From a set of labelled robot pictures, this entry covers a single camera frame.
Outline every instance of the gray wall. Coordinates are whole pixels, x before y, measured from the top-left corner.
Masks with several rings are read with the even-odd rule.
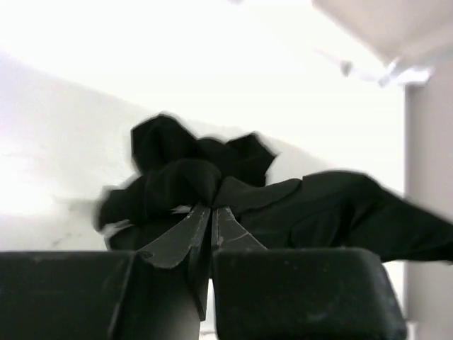
[[[407,92],[407,194],[453,220],[453,62],[427,86]],[[453,339],[453,266],[410,263],[408,316],[418,340]]]

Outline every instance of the black clothing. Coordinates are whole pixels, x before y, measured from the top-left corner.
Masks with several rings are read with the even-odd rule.
[[[275,155],[254,134],[222,143],[196,139],[176,120],[158,115],[132,130],[141,176],[110,191],[97,229],[129,220],[110,240],[114,249],[139,249],[198,202],[229,206],[265,247],[360,247],[382,261],[453,261],[453,225],[382,188],[366,174],[325,171],[269,186]]]

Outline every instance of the white ceiling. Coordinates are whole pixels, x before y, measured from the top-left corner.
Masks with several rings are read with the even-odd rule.
[[[381,59],[416,64],[453,47],[451,0],[313,0]]]

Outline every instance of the black fabric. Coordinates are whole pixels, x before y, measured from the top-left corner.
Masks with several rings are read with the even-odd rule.
[[[97,229],[129,220],[113,249],[139,249],[198,202],[229,206],[270,249],[360,247],[382,261],[453,261],[453,226],[352,171],[325,171],[265,186],[275,155],[254,134],[222,143],[197,139],[176,120],[158,115],[132,130],[141,176],[106,193]]]

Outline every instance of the white wall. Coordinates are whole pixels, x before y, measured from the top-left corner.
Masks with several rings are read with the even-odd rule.
[[[408,195],[453,220],[453,62],[436,66],[429,83],[408,92]],[[408,265],[408,316],[418,340],[450,340],[453,271],[443,263]]]
[[[403,192],[403,91],[302,58],[240,7],[15,4],[0,13],[2,249],[103,249],[83,200],[132,173],[129,129],[163,109],[201,135],[268,136],[272,181],[348,168]]]

